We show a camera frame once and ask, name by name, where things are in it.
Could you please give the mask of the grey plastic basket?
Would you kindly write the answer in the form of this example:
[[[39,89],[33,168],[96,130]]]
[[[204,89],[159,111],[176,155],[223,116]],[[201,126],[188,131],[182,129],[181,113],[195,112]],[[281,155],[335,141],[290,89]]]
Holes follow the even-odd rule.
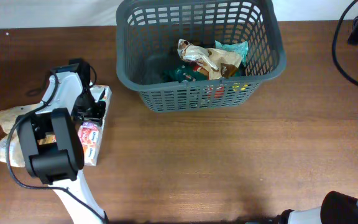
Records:
[[[116,22],[117,76],[157,113],[241,105],[287,64],[271,0],[125,0]],[[166,82],[163,72],[182,64],[180,39],[204,48],[245,42],[246,62],[236,77]]]

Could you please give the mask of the Kleenex tissue multipack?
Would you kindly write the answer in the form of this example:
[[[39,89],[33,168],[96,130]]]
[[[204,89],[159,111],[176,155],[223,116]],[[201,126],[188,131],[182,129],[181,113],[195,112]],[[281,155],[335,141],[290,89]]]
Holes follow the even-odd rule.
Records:
[[[78,130],[78,137],[84,151],[85,165],[96,166],[103,140],[104,126],[109,112],[112,91],[107,85],[95,85],[91,88],[91,94],[96,99],[106,104],[106,111],[102,118],[102,124],[84,122]]]

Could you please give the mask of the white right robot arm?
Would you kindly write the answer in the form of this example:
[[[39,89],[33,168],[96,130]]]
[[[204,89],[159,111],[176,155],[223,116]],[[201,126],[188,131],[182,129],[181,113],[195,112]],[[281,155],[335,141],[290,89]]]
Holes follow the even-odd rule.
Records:
[[[358,45],[358,16],[354,19],[351,34],[347,40],[350,45]],[[358,224],[358,198],[336,191],[329,192],[321,206],[309,210],[285,210],[269,223],[355,223]]]

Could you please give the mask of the green Nescafe coffee bag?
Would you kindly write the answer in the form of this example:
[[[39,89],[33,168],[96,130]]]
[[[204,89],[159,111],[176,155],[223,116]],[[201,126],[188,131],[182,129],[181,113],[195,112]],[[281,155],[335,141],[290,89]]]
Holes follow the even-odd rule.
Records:
[[[183,62],[174,68],[164,70],[162,78],[166,82],[195,82],[205,80],[228,79],[230,77],[240,76],[239,69],[242,62],[235,64],[221,63],[221,68],[216,72],[209,66],[202,67],[197,63]]]

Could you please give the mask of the teal wet wipes packet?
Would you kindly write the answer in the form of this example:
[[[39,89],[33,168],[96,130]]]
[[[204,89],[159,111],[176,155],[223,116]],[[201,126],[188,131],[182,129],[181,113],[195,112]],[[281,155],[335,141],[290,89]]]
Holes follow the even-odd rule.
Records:
[[[249,51],[248,42],[241,42],[239,44],[222,44],[216,40],[215,47],[217,49],[225,50],[227,52],[234,52],[239,54],[242,58],[242,64],[246,65],[247,53]]]

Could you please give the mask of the San Remo spaghetti packet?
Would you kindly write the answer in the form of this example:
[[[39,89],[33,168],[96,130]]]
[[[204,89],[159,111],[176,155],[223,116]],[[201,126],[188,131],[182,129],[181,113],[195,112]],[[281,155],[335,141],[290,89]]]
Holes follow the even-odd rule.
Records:
[[[51,144],[51,143],[55,143],[55,142],[56,142],[56,139],[55,139],[54,134],[47,134],[43,139],[40,139],[37,141],[37,143],[39,145]]]

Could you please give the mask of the beige snack bag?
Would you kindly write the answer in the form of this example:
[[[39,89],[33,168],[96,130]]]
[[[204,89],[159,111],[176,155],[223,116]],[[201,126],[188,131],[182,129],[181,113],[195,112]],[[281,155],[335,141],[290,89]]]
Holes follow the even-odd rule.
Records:
[[[178,54],[182,61],[196,64],[196,71],[209,80],[233,77],[239,70],[243,56],[223,49],[203,48],[180,39]]]

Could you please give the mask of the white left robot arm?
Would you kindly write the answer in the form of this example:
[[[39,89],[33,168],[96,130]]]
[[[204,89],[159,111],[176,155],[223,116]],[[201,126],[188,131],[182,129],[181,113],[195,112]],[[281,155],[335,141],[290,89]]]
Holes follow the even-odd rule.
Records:
[[[40,106],[16,118],[7,141],[19,138],[25,168],[40,186],[21,182],[9,166],[13,181],[22,188],[50,190],[59,197],[74,223],[107,223],[106,212],[97,204],[85,179],[85,155],[76,121],[101,120],[103,108],[90,89],[90,72],[52,70]]]

